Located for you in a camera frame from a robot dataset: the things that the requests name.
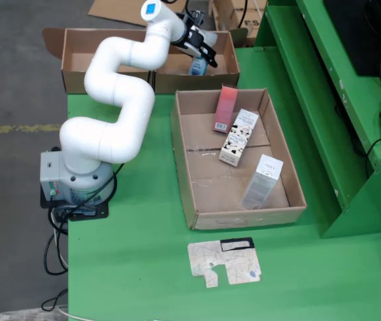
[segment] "concrete floor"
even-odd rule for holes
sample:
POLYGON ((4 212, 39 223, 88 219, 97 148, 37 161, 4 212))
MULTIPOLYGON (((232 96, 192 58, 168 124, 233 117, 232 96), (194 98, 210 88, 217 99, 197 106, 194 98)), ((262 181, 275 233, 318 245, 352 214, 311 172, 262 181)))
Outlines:
MULTIPOLYGON (((49 276, 42 265, 52 229, 39 207, 39 155, 59 144, 58 131, 12 126, 66 119, 60 61, 45 49, 44 27, 139 28, 88 16, 92 1, 0 0, 0 312, 37 308, 67 287, 67 276, 49 276)), ((189 7, 207 11, 207 3, 189 7)), ((204 28, 213 29, 213 20, 204 28)), ((50 255, 50 268, 58 269, 50 255)))

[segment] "pink box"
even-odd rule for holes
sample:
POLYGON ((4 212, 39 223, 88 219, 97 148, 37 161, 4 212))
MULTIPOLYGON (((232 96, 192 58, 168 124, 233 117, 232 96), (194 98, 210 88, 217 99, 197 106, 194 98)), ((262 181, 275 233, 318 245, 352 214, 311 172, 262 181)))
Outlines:
POLYGON ((229 132, 235 102, 237 101, 238 89, 222 85, 219 102, 217 103, 215 123, 213 130, 218 132, 229 132))

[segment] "white product box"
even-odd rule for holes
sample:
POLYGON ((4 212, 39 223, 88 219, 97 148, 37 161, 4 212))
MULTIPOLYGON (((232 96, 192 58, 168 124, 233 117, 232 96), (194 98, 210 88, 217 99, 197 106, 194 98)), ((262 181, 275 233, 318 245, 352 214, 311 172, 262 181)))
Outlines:
POLYGON ((282 168, 283 162, 262 154, 255 174, 241 199, 241 206, 246 209, 261 209, 279 180, 282 168))
POLYGON ((237 167, 259 115, 241 109, 220 151, 219 159, 237 167))

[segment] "open cardboard box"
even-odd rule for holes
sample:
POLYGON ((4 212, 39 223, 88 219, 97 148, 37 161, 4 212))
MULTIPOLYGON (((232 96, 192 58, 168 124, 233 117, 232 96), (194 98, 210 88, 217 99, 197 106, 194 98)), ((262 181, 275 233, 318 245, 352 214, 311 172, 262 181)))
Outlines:
MULTIPOLYGON (((170 46, 166 63, 156 71, 157 94, 173 94, 176 90, 219 89, 222 84, 236 85, 239 66, 231 35, 227 31, 216 32, 218 40, 214 46, 217 52, 217 68, 208 66, 205 76, 189 76, 192 58, 170 46)), ((68 94, 85 94, 85 72, 98 48, 107 37, 123 37, 144 41, 145 30, 117 29, 59 29, 45 28, 43 39, 47 50, 61 59, 61 72, 68 94)), ((147 80, 148 71, 120 66, 121 74, 147 80)))
POLYGON ((231 32, 235 47, 253 46, 267 0, 248 0, 247 12, 241 28, 245 0, 210 0, 209 14, 215 19, 216 30, 231 32))
POLYGON ((220 90, 177 92, 172 138, 186 222, 191 229, 226 229, 297 221, 307 204, 271 98, 264 90, 239 90, 240 109, 259 114, 237 168, 219 158, 226 134, 211 128, 220 90), (284 162, 263 209, 239 205, 262 154, 284 162))

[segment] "green table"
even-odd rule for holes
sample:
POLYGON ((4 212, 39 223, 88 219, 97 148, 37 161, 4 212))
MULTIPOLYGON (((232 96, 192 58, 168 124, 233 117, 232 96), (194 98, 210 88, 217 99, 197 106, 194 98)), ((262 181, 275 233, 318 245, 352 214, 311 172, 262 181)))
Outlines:
MULTIPOLYGON (((381 320, 381 234, 320 239, 338 202, 276 48, 238 49, 239 87, 268 87, 308 210, 293 225, 190 231, 170 133, 173 95, 156 97, 140 154, 118 177, 110 216, 72 222, 69 311, 95 320, 381 320), (187 244, 252 237, 260 282, 218 288, 191 275, 187 244)), ((69 117, 114 121, 119 110, 68 96, 69 117)))

